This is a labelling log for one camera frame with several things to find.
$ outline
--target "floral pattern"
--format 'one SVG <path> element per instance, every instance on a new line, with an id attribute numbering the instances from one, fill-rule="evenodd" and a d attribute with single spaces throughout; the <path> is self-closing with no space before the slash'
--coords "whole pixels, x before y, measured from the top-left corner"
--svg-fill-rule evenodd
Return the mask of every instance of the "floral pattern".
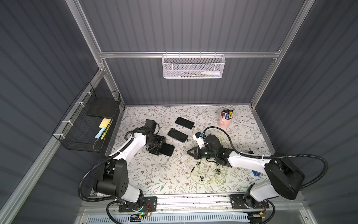
<path id="1" fill-rule="evenodd" d="M 197 146 L 191 136 L 202 132 L 205 127 L 217 126 L 220 112 L 225 108 L 234 110 L 232 122 L 226 130 L 234 146 L 243 152 L 252 150 L 258 155 L 269 154 L 248 105 L 126 108 L 113 151 L 125 142 L 126 132 L 143 126 L 146 119 L 156 121 L 160 125 L 158 135 L 165 136 L 166 142 L 175 146 L 171 157 L 156 156 L 148 153 L 146 147 L 141 148 L 128 164 L 129 183 L 146 195 L 157 195 L 243 192 L 251 183 L 264 181 L 267 176 L 263 174 L 255 177 L 251 170 L 217 166 L 205 159 L 195 160 L 186 153 Z M 175 124 L 179 116 L 193 121 L 195 127 L 189 130 Z M 182 143 L 167 136 L 171 128 L 187 134 L 189 140 Z M 230 148 L 227 137 L 220 130 L 209 129 L 208 133 L 215 134 L 224 147 Z"/>

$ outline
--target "pink cup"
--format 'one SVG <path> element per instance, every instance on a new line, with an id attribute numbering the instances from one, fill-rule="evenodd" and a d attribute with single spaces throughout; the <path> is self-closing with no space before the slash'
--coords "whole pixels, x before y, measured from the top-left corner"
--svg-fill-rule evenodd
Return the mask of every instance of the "pink cup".
<path id="1" fill-rule="evenodd" d="M 227 129 L 229 127 L 229 125 L 231 124 L 231 120 L 226 120 L 222 117 L 219 118 L 219 121 L 218 121 L 218 126 L 219 128 L 222 128 L 222 129 Z"/>

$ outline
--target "black wire basket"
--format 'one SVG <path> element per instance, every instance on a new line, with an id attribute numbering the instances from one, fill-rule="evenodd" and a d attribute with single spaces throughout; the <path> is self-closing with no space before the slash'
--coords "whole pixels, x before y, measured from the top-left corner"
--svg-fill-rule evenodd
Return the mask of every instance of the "black wire basket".
<path id="1" fill-rule="evenodd" d="M 95 136 L 101 130 L 99 125 L 103 118 L 87 115 L 96 99 L 109 99 L 117 103 L 116 111 L 110 118 L 111 121 L 98 139 L 95 138 Z M 92 88 L 86 94 L 84 99 L 81 100 L 81 102 L 75 103 L 79 105 L 69 121 L 63 121 L 69 109 L 72 108 L 73 104 L 69 107 L 57 125 L 58 128 L 63 122 L 66 122 L 61 135 L 58 133 L 53 133 L 53 136 L 57 138 L 66 149 L 87 152 L 101 152 L 102 146 L 106 139 L 106 133 L 111 126 L 117 110 L 119 109 L 119 103 L 119 92 Z"/>

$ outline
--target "yellow sticky note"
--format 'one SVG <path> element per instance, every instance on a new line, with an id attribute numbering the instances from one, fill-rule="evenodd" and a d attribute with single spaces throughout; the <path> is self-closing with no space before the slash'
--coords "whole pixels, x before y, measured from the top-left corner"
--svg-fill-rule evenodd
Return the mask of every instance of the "yellow sticky note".
<path id="1" fill-rule="evenodd" d="M 108 123 L 110 122 L 111 120 L 108 119 L 108 118 L 103 118 L 99 128 L 103 128 L 103 127 L 107 127 Z"/>

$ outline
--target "black mounting plate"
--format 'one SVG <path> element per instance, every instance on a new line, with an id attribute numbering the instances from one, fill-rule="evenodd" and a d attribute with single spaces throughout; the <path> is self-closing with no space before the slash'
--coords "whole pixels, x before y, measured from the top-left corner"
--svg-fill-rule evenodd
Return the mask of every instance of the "black mounting plate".
<path id="1" fill-rule="evenodd" d="M 248 209 L 248 207 L 246 207 L 245 205 L 245 199 L 243 199 L 243 197 L 244 194 L 230 195 L 230 202 L 231 202 L 232 209 Z M 265 207 L 266 209 L 270 207 L 269 203 L 266 200 L 255 203 L 255 209 L 264 210 Z"/>
<path id="2" fill-rule="evenodd" d="M 149 211 L 156 211 L 156 202 L 157 202 L 157 197 L 143 197 L 143 208 L 140 210 L 140 212 L 147 212 L 148 206 L 146 204 L 150 205 Z M 118 212 L 133 212 L 133 210 L 129 208 L 128 205 L 126 204 L 121 205 L 120 202 L 119 204 L 120 206 L 118 208 Z"/>

